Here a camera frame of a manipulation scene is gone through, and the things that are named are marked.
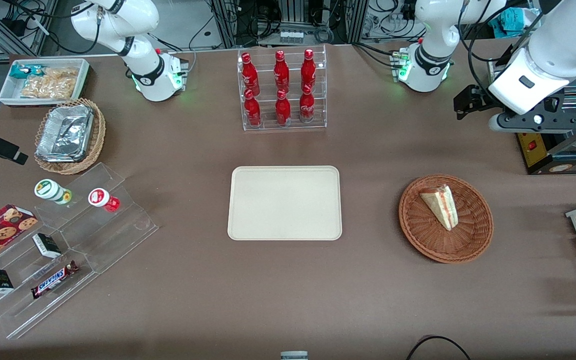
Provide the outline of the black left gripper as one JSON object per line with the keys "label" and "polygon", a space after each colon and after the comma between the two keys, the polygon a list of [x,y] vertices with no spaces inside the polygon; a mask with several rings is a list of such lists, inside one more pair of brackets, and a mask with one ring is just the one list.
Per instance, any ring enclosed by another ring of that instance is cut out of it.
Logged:
{"label": "black left gripper", "polygon": [[473,112],[502,108],[502,104],[480,85],[469,85],[467,95],[468,97],[454,98],[454,112],[457,120],[462,120],[467,114]]}

